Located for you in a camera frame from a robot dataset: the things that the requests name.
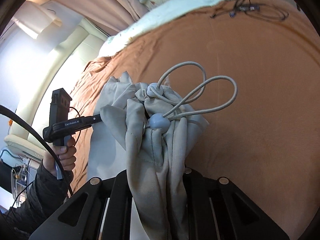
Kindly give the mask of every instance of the white blanket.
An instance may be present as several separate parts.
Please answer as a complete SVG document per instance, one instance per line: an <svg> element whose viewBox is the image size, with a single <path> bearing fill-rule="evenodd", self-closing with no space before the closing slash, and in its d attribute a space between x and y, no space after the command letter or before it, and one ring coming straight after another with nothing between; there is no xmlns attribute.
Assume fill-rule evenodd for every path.
<svg viewBox="0 0 320 240"><path fill-rule="evenodd" d="M169 0L145 14L138 22L111 36L103 44L98 57L111 57L139 36L198 8L214 6L223 0Z"/></svg>

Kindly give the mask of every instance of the cable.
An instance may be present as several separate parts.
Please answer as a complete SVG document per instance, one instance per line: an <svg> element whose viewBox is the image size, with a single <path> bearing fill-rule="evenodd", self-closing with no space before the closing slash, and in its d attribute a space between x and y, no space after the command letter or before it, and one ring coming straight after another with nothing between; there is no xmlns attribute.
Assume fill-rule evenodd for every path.
<svg viewBox="0 0 320 240"><path fill-rule="evenodd" d="M12 158L14 159L18 159L18 160L23 160L20 156L16 157L16 156L13 156L7 149L3 149L2 152L1 152L1 156L3 154L3 152L7 152Z"/></svg>
<svg viewBox="0 0 320 240"><path fill-rule="evenodd" d="M15 198L15 200L14 200L14 202L13 202L13 205L9 208L9 211L8 211L8 213L7 213L7 216L6 216L6 219L8 218L10 212L12 211L13 206L14 206L14 204L16 203L18 197L19 197L32 183L33 183L33 181L30 182L30 183L16 196L16 198Z"/></svg>
<svg viewBox="0 0 320 240"><path fill-rule="evenodd" d="M78 111L77 109L75 109L73 106L70 106L70 108L74 109L74 110L77 112L78 116L80 117L80 113L79 113L79 111ZM77 140L76 140L75 145L77 144L77 142L78 142L78 140L79 140L80 134L81 134L81 130L79 131L79 135L78 135L78 138L77 138Z"/></svg>
<svg viewBox="0 0 320 240"><path fill-rule="evenodd" d="M12 169L11 169L11 172L12 172L12 171L14 171L14 173L17 175L17 173L16 173L16 171L15 171L15 169L14 169L14 168L12 168Z"/></svg>
<svg viewBox="0 0 320 240"><path fill-rule="evenodd" d="M194 65L194 66L197 66L197 67L200 68L201 71L202 71L203 82L207 79L207 74L206 74L204 68L203 68L199 63L196 63L196 62L194 62L194 61L185 61L185 62L181 62L181 63L176 64L176 65L174 65L173 67L169 68L169 69L162 75L162 77L159 79L156 88L157 88L158 90L160 89L161 83L165 80L165 78L166 78L172 71L176 70L177 68L186 66L186 65ZM202 87L201 90L200 90L200 92L199 92L196 96L194 96L193 98L191 98L191 99L189 99L189 100L186 100L186 101L185 101L185 104L189 104L189 103L197 100L197 99L203 94L204 88L205 88L205 87ZM165 101L165 102L167 102L167 103L169 103L169 104L171 104L171 105L174 105L174 106L175 106L176 104L179 103L179 101L177 102L177 101L173 101L173 100L169 100L168 98L165 98L164 96L160 95L158 92L155 93L155 94L157 95L157 97L158 97L159 99L161 99L161 100L163 100L163 101Z"/></svg>
<svg viewBox="0 0 320 240"><path fill-rule="evenodd" d="M12 27L12 25L14 25L14 23L11 24L10 27L9 27L8 29L6 29L4 33L2 33L2 35L0 36L0 39L1 39L1 38L5 35L5 33Z"/></svg>
<svg viewBox="0 0 320 240"><path fill-rule="evenodd" d="M22 128L26 129L29 133L31 133L44 146L44 148L50 153L50 155L54 158L54 160L56 161L58 167L60 168L62 176L63 176L63 179L64 179L65 183L67 184L68 191L70 192L70 195L72 196L73 195L73 191L72 191L72 188L70 186L70 181L68 179L68 176L67 176L65 170L63 169L63 166L61 165L61 162L60 162L59 158L56 156L56 154L50 148L50 146L44 141L44 139L29 124L27 124L24 120L22 120L14 112L12 112L11 110L9 110L8 108L6 108L6 107L4 107L2 105L0 105L0 114L5 115L6 117L12 119L14 122L19 124Z"/></svg>
<svg viewBox="0 0 320 240"><path fill-rule="evenodd" d="M153 86L149 86L150 87L150 90L156 95L157 98L163 100L163 98L165 98L164 96L160 95L159 94L159 89L160 89L160 84L162 83L162 81L172 72L174 71L175 69L179 68L179 67L182 67L182 66L185 66L185 65L195 65L197 67L199 67L202 71L203 71L203 77L204 79L206 78L206 73L205 73L205 70L204 68L196 63L196 62L193 62L193 61L186 61L186 62L182 62L182 63L179 63L173 67L171 67L168 71L166 71L162 77L159 79L158 83L157 83L157 87L153 87ZM215 81L215 80L220 80L220 79L224 79L224 80L228 80L230 81L233 86L234 86L234 92L233 92L233 95L232 97L229 99L229 101L227 101L226 103L220 105L220 106L217 106L217 107L214 107L214 108L209 108L209 109L204 109L204 110L196 110L196 111L191 111L191 112L184 112L184 113L180 113L180 114L177 114L177 115L174 115L174 116L171 116L169 117L169 121L172 121L172 120L175 120L175 119L179 119L179 118L182 118L182 117L186 117L186 116L189 116L189 115L196 115L196 114L207 114L207 113L213 113L213 112L216 112L216 111L220 111L222 109L225 109L226 107L230 106L236 99L236 96L238 94L238 87L237 87L237 84L236 82L228 77L228 76L215 76L215 77L211 77L207 80L204 80L200 85L198 85L195 89L193 89L190 93L188 93L180 102L176 102L176 101L172 101L172 100L168 100L167 98L165 98L166 102L168 102L169 104L172 104L174 105L174 107L168 111L167 113L163 114L162 117L167 117L169 114L172 114L174 111L176 111L180 106L182 105L185 105L187 104L188 102L193 102L195 101L197 98L199 98L203 91L204 91L204 88L207 84L209 84L210 82L212 81ZM194 93L196 93L198 90L200 90L200 92L195 96L193 97L192 99L189 99Z"/></svg>
<svg viewBox="0 0 320 240"><path fill-rule="evenodd" d="M47 8L47 10L54 12L54 14L57 14L55 10L51 10L51 9L48 9L48 8Z"/></svg>
<svg viewBox="0 0 320 240"><path fill-rule="evenodd" d="M25 169L25 171L29 174L29 176L31 176L32 178L33 178L33 180L35 180L35 178L30 174L30 172L28 171L28 168L24 168Z"/></svg>
<svg viewBox="0 0 320 240"><path fill-rule="evenodd" d="M275 22L275 21L282 22L289 17L289 13L287 11L285 11L277 6L268 5L268 4L264 4L264 3L252 4L251 0L249 0L249 4L245 4L244 1L245 0L236 0L235 4L231 10L225 10L220 13L215 13L211 16L211 18L213 19L217 16L227 14L227 13L230 15L230 17L233 18L236 16L237 12L244 12L249 17L252 17L252 18L255 18L258 20L263 20L266 22ZM279 16L268 16L268 15L261 14L260 9L262 7L271 8L274 11L276 11L277 13L279 13L280 15Z"/></svg>

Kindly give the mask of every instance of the orange bedsheet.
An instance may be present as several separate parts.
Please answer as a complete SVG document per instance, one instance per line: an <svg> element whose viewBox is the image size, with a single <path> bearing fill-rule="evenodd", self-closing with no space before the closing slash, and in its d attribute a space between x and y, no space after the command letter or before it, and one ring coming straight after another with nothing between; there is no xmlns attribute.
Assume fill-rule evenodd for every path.
<svg viewBox="0 0 320 240"><path fill-rule="evenodd" d="M289 18L268 22L241 13L210 18L234 1L190 12L139 37L113 58L89 62L71 93L72 106L91 115L105 82L124 71L134 82L151 83L176 63L191 60L208 77L232 77L239 87L236 101L204 115L210 125L186 163L209 178L229 177L297 239L320 204L320 38L288 3L252 2L281 7ZM201 82L201 73L188 66L169 80L184 96ZM220 105L232 92L227 81L211 83L192 106ZM77 145L74 190L87 179L91 133L82 131Z"/></svg>

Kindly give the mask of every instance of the metal screw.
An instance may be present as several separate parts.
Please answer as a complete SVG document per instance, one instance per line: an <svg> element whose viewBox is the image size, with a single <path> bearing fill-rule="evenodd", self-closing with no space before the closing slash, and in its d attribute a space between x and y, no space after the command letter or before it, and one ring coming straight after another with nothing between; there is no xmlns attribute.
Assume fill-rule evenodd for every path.
<svg viewBox="0 0 320 240"><path fill-rule="evenodd" d="M188 167L185 167L185 168L184 168L184 173L185 173L185 174L189 174L189 173L191 173L191 171L192 171L192 170L191 170L190 168L188 168Z"/></svg>
<svg viewBox="0 0 320 240"><path fill-rule="evenodd" d="M99 182L100 182L100 179L97 177L90 179L91 185L97 185Z"/></svg>
<svg viewBox="0 0 320 240"><path fill-rule="evenodd" d="M229 183L229 180L228 180L227 178L222 177L222 178L219 179L219 182L220 182L221 184L226 185L226 184Z"/></svg>

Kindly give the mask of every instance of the finger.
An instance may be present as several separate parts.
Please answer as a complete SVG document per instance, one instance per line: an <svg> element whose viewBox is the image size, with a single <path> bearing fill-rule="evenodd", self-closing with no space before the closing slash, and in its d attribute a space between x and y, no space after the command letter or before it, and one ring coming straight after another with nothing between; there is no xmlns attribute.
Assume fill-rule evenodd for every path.
<svg viewBox="0 0 320 240"><path fill-rule="evenodd" d="M69 147L68 151L64 154L60 154L59 155L59 159L60 160L66 160L69 159L70 157L72 157L73 155L75 155L75 153L77 152L77 149L75 147Z"/></svg>
<svg viewBox="0 0 320 240"><path fill-rule="evenodd" d="M76 140L71 137L68 141L67 141L67 146L71 147L71 146L75 146L76 145Z"/></svg>
<svg viewBox="0 0 320 240"><path fill-rule="evenodd" d="M72 163L72 164L70 164L70 165L68 165L68 166L63 166L63 169L64 169L65 171L72 171L72 170L75 168L75 166L76 166L76 164L75 164L75 163Z"/></svg>
<svg viewBox="0 0 320 240"><path fill-rule="evenodd" d="M77 158L75 156L71 156L70 158L66 159L66 160L62 160L61 165L64 166L68 166L71 165L72 163L74 163L77 160Z"/></svg>
<svg viewBox="0 0 320 240"><path fill-rule="evenodd" d="M68 148L66 146L52 146L52 150L56 155L60 155L66 153Z"/></svg>

